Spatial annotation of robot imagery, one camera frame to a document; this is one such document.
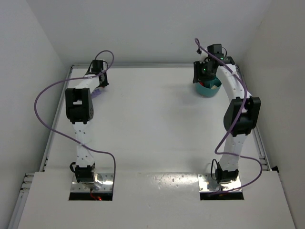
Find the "gray wall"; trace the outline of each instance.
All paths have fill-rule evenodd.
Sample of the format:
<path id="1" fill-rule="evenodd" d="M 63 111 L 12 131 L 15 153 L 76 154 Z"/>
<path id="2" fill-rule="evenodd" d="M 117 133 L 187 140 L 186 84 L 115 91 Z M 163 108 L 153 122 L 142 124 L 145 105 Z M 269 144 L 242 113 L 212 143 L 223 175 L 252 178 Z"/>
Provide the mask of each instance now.
<path id="1" fill-rule="evenodd" d="M 242 65 L 262 100 L 258 124 L 298 228 L 305 225 L 304 10 L 303 0 L 274 0 Z"/>
<path id="2" fill-rule="evenodd" d="M 26 172 L 39 169 L 49 131 L 36 119 L 39 91 L 68 69 L 25 0 L 0 2 L 0 229 L 8 226 Z M 51 124 L 61 87 L 39 103 Z"/>
<path id="3" fill-rule="evenodd" d="M 236 61 L 271 0 L 27 0 L 61 59 L 89 63 L 110 49 L 116 63 L 192 63 L 222 43 Z"/>

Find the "white table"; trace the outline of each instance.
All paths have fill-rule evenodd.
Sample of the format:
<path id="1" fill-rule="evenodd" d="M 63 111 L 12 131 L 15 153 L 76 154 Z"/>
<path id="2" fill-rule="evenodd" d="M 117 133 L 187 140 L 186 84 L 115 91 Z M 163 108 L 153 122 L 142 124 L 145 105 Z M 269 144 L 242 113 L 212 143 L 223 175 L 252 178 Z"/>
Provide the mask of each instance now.
<path id="1" fill-rule="evenodd" d="M 85 72 L 75 68 L 71 77 Z M 45 172 L 35 174 L 20 229 L 294 228 L 276 172 L 264 171 L 244 188 L 244 200 L 200 201 L 196 173 L 209 171 L 212 159 L 219 159 L 214 148 L 225 134 L 229 101 L 223 88 L 213 98 L 199 96 L 192 68 L 114 68 L 108 77 L 110 85 L 93 99 L 92 147 L 116 157 L 113 201 L 68 201 L 76 149 L 55 134 Z M 74 136 L 64 101 L 56 128 Z M 258 158 L 252 135 L 242 154 Z M 94 157 L 98 170 L 112 171 L 110 156 Z M 243 184 L 259 172 L 250 160 L 241 159 L 239 168 Z"/>

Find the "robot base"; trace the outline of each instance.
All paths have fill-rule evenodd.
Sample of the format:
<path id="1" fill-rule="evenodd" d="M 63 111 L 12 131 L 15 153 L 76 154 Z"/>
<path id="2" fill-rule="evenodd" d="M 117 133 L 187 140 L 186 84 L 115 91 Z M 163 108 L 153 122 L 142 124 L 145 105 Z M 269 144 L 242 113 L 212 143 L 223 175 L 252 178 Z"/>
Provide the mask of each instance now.
<path id="1" fill-rule="evenodd" d="M 112 201 L 113 173 L 95 173 L 95 183 L 77 183 L 73 176 L 69 200 Z"/>
<path id="2" fill-rule="evenodd" d="M 234 199 L 244 199 L 242 189 L 237 189 L 227 193 L 221 193 L 221 191 L 230 190 L 241 186 L 239 176 L 236 181 L 231 181 L 228 183 L 218 184 L 215 180 L 211 178 L 210 174 L 198 174 L 198 184 L 200 200 L 234 200 Z"/>

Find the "table surface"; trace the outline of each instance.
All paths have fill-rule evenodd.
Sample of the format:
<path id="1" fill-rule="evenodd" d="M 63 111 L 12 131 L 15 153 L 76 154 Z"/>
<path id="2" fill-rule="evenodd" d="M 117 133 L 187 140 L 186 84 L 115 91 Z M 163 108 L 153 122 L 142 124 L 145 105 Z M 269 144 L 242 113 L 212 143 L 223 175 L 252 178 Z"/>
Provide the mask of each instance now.
<path id="1" fill-rule="evenodd" d="M 73 69 L 71 77 L 85 72 Z M 108 78 L 110 85 L 93 99 L 91 146 L 116 157 L 113 201 L 68 201 L 76 145 L 55 134 L 20 229 L 294 228 L 276 172 L 264 171 L 244 188 L 245 200 L 200 201 L 196 173 L 209 171 L 212 159 L 219 159 L 214 148 L 225 134 L 229 101 L 222 87 L 213 98 L 199 96 L 192 68 L 110 69 Z M 56 129 L 73 136 L 62 104 Z M 252 135 L 242 154 L 258 158 Z M 94 157 L 98 170 L 112 171 L 111 157 Z M 243 184 L 259 172 L 250 160 L 241 159 L 239 168 Z"/>

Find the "teal bowl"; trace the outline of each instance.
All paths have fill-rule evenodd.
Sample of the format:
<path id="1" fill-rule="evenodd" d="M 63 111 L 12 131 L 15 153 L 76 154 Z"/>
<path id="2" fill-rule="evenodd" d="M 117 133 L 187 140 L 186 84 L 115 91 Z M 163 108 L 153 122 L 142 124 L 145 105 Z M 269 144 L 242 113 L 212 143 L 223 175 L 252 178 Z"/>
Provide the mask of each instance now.
<path id="1" fill-rule="evenodd" d="M 196 91 L 204 97 L 213 97 L 221 87 L 220 80 L 216 77 L 214 80 L 204 82 L 204 85 L 196 83 Z"/>

